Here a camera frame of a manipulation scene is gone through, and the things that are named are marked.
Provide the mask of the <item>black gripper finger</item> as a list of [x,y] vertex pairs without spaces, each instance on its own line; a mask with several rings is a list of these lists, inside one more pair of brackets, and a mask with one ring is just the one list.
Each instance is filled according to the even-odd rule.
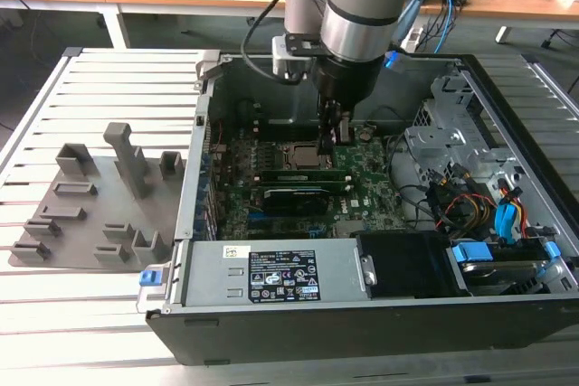
[[318,108],[318,155],[330,155],[336,143],[338,104],[333,99],[320,102]]

